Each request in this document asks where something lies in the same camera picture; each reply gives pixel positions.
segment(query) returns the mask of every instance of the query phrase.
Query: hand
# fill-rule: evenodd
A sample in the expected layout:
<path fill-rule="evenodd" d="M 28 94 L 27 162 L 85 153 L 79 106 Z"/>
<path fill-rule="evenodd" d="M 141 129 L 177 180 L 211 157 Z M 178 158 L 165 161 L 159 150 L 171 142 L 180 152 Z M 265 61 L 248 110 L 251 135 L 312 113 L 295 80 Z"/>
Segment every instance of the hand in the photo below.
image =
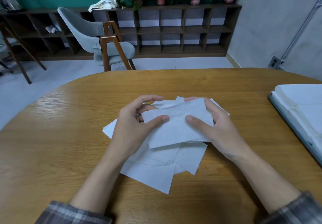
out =
<path fill-rule="evenodd" d="M 184 100 L 191 101 L 194 99 L 197 99 L 197 97 L 185 98 Z M 230 120 L 227 112 L 219 108 L 208 98 L 204 98 L 204 103 L 207 110 L 212 114 L 214 126 L 210 126 L 192 115 L 185 117 L 186 122 L 202 132 L 231 161 L 238 160 L 248 152 L 251 152 L 251 149 Z"/>
<path fill-rule="evenodd" d="M 126 161 L 139 149 L 152 130 L 169 121 L 169 116 L 161 115 L 148 123 L 144 123 L 142 116 L 139 115 L 155 109 L 149 104 L 144 104 L 145 102 L 162 100 L 162 96 L 142 95 L 123 107 L 119 113 L 107 153 L 110 153 L 117 160 Z"/>

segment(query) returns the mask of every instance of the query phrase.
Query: plaid sleeve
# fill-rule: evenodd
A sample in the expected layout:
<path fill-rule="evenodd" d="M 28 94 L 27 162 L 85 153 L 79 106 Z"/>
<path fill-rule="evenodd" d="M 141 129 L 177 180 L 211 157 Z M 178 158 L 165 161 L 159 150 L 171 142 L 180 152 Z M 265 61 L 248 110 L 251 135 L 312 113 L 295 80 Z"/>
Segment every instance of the plaid sleeve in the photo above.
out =
<path fill-rule="evenodd" d="M 35 224 L 111 224 L 110 218 L 69 204 L 52 201 Z"/>
<path fill-rule="evenodd" d="M 304 192 L 296 200 L 272 213 L 261 224 L 309 224 L 322 223 L 322 207 L 310 192 Z"/>

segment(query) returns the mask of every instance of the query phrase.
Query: oval table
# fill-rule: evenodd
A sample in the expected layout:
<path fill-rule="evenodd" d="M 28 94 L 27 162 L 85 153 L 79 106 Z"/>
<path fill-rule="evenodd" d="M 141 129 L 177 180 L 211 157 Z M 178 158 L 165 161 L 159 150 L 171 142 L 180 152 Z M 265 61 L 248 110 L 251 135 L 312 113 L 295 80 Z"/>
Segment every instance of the oval table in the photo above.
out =
<path fill-rule="evenodd" d="M 34 223 L 52 200 L 68 202 L 103 155 L 104 126 L 141 94 L 213 98 L 251 148 L 322 202 L 322 170 L 268 100 L 278 84 L 321 82 L 285 71 L 111 71 L 67 83 L 27 106 L 0 132 L 0 219 Z M 266 216 L 242 173 L 208 146 L 195 176 L 169 195 L 120 175 L 107 212 L 115 223 L 252 223 Z"/>

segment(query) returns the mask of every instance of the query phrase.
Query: wall socket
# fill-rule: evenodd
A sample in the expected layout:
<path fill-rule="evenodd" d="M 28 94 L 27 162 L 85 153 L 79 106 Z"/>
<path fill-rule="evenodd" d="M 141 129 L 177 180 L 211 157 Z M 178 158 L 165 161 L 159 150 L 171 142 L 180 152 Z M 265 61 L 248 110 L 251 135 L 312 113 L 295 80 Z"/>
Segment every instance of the wall socket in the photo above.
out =
<path fill-rule="evenodd" d="M 284 62 L 281 61 L 281 59 L 277 57 L 272 57 L 270 63 L 268 64 L 268 68 L 276 70 L 280 64 L 283 64 Z"/>

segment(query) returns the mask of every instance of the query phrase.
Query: fingernail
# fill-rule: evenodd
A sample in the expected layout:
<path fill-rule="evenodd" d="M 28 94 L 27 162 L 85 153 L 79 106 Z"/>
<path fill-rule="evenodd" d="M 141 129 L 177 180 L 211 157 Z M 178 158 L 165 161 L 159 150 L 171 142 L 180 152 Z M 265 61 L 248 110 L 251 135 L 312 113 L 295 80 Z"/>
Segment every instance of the fingernail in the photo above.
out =
<path fill-rule="evenodd" d="M 164 122 L 167 122 L 167 121 L 170 120 L 170 117 L 169 116 L 164 116 L 162 119 L 163 119 Z"/>
<path fill-rule="evenodd" d="M 186 121 L 192 121 L 192 119 L 193 119 L 194 117 L 192 116 L 192 115 L 187 115 L 186 117 L 185 117 L 185 120 Z"/>

